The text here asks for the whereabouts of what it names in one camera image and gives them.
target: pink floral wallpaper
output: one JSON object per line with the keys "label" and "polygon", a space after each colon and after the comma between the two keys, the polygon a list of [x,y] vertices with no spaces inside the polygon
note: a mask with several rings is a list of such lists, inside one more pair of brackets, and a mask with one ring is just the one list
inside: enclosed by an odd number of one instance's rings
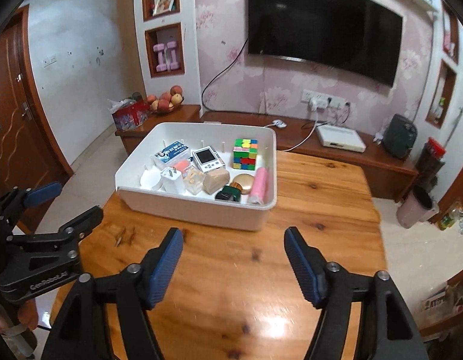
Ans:
{"label": "pink floral wallpaper", "polygon": [[[413,119],[424,89],[431,55],[432,21],[408,0],[374,0],[403,16],[403,36],[393,88],[317,63],[248,56],[206,91],[215,110],[311,118],[300,103],[303,89],[337,95],[351,102],[346,126],[375,134],[395,113]],[[247,0],[196,0],[198,56],[202,89],[237,56],[247,37]],[[325,110],[320,119],[334,117]]]}

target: picture frame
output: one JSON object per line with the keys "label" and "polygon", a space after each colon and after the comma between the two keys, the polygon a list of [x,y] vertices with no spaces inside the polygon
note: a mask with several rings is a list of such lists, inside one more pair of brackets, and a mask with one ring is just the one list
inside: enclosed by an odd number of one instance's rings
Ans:
{"label": "picture frame", "polygon": [[153,11],[153,16],[165,12],[170,12],[174,2],[175,0],[157,0],[155,4],[155,9]]}

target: black tv screen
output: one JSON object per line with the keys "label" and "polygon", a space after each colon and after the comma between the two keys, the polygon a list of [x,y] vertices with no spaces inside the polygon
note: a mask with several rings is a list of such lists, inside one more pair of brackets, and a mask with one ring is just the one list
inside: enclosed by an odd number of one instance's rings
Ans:
{"label": "black tv screen", "polygon": [[371,0],[248,0],[249,54],[306,60],[393,86],[402,17]]}

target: door lock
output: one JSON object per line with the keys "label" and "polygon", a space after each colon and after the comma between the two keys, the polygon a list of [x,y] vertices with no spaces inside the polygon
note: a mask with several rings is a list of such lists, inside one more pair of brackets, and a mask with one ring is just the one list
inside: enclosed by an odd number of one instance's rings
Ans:
{"label": "door lock", "polygon": [[23,113],[22,113],[22,117],[27,117],[28,120],[32,120],[33,119],[33,115],[31,114],[31,109],[29,108],[28,106],[28,103],[27,102],[24,102],[22,104],[23,106]]}

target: tiled floor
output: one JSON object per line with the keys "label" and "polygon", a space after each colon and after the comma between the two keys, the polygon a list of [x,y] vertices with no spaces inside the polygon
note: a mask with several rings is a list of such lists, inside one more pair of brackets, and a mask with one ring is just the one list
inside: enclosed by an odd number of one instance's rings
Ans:
{"label": "tiled floor", "polygon": [[[37,233],[57,231],[63,223],[98,204],[103,206],[114,191],[114,175],[126,159],[119,137],[111,135],[80,166],[63,188],[41,222]],[[405,298],[415,309],[418,302],[434,293],[448,278],[463,269],[463,235],[453,227],[440,231],[429,223],[402,228],[395,217],[392,200],[373,199],[380,211],[381,231],[388,270]],[[37,298],[40,323],[48,325],[57,291]],[[39,359],[47,332],[38,329]]]}

